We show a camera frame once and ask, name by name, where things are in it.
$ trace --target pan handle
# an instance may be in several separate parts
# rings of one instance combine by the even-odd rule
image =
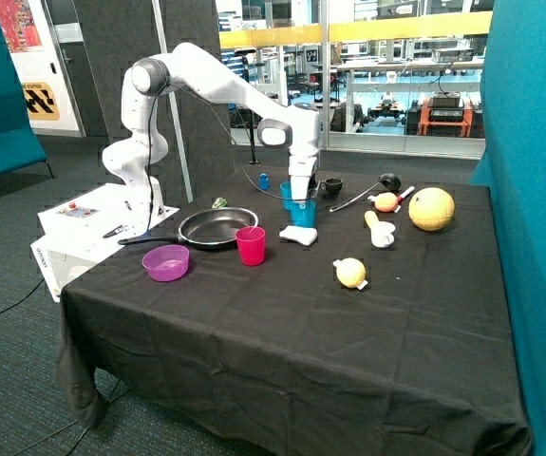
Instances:
[[[169,242],[170,244],[181,244],[178,235],[173,236],[137,236],[119,240],[119,245],[144,244],[145,242]]]

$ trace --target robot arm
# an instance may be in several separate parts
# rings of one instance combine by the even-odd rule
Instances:
[[[141,59],[127,70],[122,85],[122,123],[133,135],[104,151],[106,168],[124,180],[142,206],[145,201],[150,203],[150,184],[144,168],[148,161],[161,160],[168,150],[156,126],[157,99],[183,86],[210,103],[245,105],[262,117],[258,139],[269,147],[289,148],[292,197],[308,197],[319,155],[316,108],[278,104],[200,47],[182,43],[170,53]],[[162,206],[162,200],[155,195],[155,211],[158,204]]]

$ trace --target warning sign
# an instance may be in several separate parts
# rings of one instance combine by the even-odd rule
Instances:
[[[45,83],[22,84],[31,121],[58,121],[60,111],[55,104],[53,90]]]

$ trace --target yellow ball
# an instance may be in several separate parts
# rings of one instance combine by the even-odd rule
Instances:
[[[397,206],[397,197],[394,193],[385,192],[376,197],[374,207],[380,212],[392,212]]]
[[[429,187],[412,197],[408,211],[410,219],[420,229],[437,231],[454,217],[454,200],[441,188]]]
[[[358,259],[345,258],[334,265],[336,277],[347,288],[357,288],[366,280],[366,267]]]

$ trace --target orange machine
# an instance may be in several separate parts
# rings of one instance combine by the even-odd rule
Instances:
[[[418,134],[421,136],[453,136],[469,138],[473,124],[471,100],[447,94],[424,99]]]

